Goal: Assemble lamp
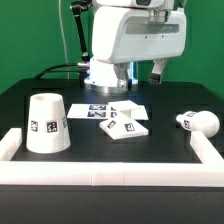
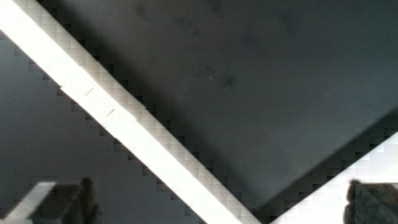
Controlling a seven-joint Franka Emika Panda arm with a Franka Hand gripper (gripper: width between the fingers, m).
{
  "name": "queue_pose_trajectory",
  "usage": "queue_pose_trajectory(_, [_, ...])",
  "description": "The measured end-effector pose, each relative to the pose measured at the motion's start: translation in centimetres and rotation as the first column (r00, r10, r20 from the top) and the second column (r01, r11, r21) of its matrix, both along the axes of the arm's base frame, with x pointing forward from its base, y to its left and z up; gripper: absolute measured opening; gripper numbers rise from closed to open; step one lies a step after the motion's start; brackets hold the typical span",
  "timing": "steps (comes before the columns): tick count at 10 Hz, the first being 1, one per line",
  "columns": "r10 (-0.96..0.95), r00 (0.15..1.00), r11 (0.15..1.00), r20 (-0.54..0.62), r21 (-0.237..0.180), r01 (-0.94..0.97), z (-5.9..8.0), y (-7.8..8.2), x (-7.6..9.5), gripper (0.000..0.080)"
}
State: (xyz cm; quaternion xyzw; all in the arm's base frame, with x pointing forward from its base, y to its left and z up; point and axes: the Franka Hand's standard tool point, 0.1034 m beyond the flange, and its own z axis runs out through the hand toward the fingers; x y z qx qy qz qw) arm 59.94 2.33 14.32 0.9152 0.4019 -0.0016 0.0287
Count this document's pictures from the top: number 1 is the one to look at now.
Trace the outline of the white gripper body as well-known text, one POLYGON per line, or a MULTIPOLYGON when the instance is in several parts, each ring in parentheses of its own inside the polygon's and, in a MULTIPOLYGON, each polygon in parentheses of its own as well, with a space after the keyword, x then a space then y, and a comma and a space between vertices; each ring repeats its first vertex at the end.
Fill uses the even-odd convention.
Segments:
POLYGON ((103 6, 94 17, 92 53, 110 64, 170 58, 183 53, 185 39, 182 8, 166 22, 153 22, 148 10, 103 6))

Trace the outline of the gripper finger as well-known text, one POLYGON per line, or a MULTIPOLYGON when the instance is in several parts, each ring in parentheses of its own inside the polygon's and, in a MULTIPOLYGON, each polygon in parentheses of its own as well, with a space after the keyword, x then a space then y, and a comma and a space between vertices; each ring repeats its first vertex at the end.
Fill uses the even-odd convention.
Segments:
POLYGON ((153 63, 154 65, 149 75, 149 83, 160 84, 162 81, 162 75, 163 75, 164 69, 167 64, 167 60, 165 58, 155 59, 153 63))
POLYGON ((117 77, 117 87, 121 90, 127 90, 129 83, 129 65, 127 63, 118 63, 113 65, 113 69, 117 77))

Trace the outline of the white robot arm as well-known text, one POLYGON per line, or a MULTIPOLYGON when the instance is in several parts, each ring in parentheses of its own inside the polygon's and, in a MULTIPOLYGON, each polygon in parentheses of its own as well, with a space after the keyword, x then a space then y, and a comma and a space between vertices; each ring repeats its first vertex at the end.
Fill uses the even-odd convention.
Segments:
POLYGON ((92 0, 90 75, 85 85, 104 93, 138 84, 136 64, 154 63, 150 82, 161 82, 167 60, 185 48, 186 15, 178 0, 92 0))

